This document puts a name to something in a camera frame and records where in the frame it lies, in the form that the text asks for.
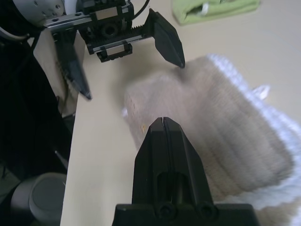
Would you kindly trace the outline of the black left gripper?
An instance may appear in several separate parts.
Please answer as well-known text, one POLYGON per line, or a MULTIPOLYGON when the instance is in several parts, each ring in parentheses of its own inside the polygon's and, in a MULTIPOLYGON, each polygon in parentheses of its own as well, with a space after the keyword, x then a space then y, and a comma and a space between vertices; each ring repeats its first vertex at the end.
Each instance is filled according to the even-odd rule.
POLYGON ((143 26, 132 22, 148 6, 138 12, 129 0, 79 0, 76 12, 49 19, 44 23, 55 41, 60 70, 68 83, 87 100, 92 99, 82 63, 74 47, 76 33, 84 40, 89 54, 97 54, 101 62, 132 53, 132 42, 153 37, 155 47, 168 62, 185 67, 182 43, 176 29, 159 13, 149 9, 143 26))

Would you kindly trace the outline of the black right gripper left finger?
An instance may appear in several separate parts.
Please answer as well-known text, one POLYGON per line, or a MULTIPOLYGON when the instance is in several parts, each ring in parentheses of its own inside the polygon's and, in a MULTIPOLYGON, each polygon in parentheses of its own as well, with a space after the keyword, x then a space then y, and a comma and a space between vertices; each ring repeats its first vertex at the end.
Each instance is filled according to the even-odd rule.
POLYGON ((148 128, 135 158, 133 204, 170 200, 170 161, 167 144, 168 117, 157 118, 148 128))

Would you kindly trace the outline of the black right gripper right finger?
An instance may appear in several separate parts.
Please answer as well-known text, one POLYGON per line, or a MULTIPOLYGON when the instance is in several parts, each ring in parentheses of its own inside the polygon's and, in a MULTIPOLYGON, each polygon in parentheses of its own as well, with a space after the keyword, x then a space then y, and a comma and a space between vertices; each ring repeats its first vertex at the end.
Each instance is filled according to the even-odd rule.
POLYGON ((163 118, 167 149, 174 177, 171 200, 173 204, 213 205, 213 199, 202 161, 181 126, 163 118))

